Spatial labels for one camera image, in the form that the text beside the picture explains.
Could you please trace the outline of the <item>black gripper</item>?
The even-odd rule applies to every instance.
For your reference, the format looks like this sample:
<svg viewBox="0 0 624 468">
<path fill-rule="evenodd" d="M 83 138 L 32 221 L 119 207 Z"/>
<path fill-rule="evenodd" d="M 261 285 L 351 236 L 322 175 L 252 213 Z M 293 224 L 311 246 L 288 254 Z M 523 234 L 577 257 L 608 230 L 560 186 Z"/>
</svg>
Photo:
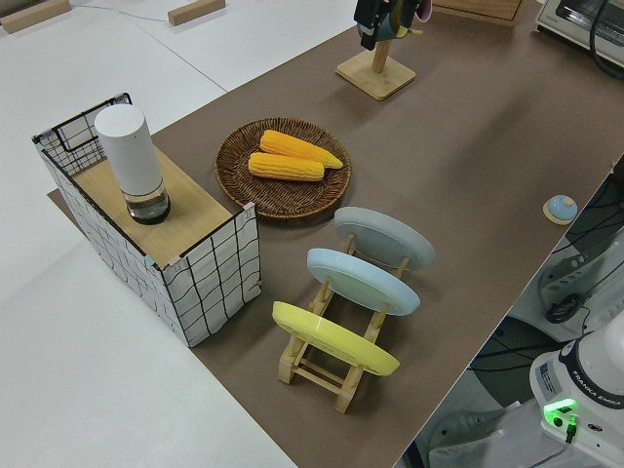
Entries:
<svg viewBox="0 0 624 468">
<path fill-rule="evenodd" d="M 358 0 L 354 12 L 354 21 L 358 23 L 360 44 L 367 50 L 373 50 L 377 42 L 379 23 L 390 8 L 385 0 Z"/>
</svg>

